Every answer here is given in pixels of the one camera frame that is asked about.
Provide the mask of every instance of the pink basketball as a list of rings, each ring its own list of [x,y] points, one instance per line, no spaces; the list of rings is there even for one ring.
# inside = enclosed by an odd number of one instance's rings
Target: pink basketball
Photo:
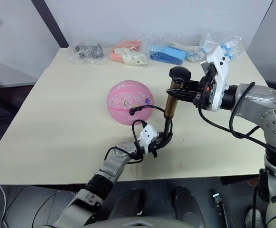
[[[119,123],[132,125],[136,119],[147,120],[153,112],[152,108],[144,108],[134,115],[129,114],[130,108],[142,105],[154,105],[154,97],[140,82],[119,82],[108,93],[108,111]]]

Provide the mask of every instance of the gray wall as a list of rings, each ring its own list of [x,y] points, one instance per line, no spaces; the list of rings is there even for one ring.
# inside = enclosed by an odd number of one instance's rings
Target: gray wall
[[[0,0],[0,87],[34,84],[58,49],[30,0]]]
[[[202,31],[229,31],[246,48],[272,0],[45,0],[69,44],[84,37],[171,34],[198,45]]]
[[[273,0],[247,53],[265,80],[276,83],[276,0]]]

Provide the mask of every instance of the black knob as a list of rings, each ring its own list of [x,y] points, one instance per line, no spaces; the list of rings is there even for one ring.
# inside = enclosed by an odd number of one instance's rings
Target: black knob
[[[169,76],[175,83],[183,84],[191,79],[191,72],[183,66],[175,66],[170,69]]]

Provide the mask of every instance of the clear plastic bag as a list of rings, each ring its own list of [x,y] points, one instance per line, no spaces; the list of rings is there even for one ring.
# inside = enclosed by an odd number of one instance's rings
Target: clear plastic bag
[[[139,39],[128,39],[118,43],[112,48],[109,56],[112,60],[132,66],[149,63],[149,49],[146,43]]]
[[[228,32],[203,33],[201,35],[199,46],[204,53],[208,53],[217,45],[222,47],[224,55],[229,60],[241,58],[245,51],[243,40],[239,36],[232,35]]]
[[[96,41],[75,42],[67,48],[66,56],[73,64],[103,65],[107,60],[103,45]]]
[[[205,55],[205,53],[200,50],[199,46],[184,45],[176,41],[171,41],[171,46],[184,50],[187,53],[186,60],[191,63],[201,61],[202,57]]]
[[[181,65],[187,53],[171,45],[172,37],[166,35],[145,36],[152,60]]]

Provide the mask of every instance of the blue object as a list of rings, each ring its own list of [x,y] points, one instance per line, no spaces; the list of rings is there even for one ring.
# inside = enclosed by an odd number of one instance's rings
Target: blue object
[[[181,65],[187,56],[187,53],[183,50],[164,45],[152,45],[150,47],[150,53],[150,57],[153,60],[176,65]]]
[[[149,105],[150,104],[150,99],[148,99],[148,98],[146,98],[146,100],[144,101],[147,105]]]

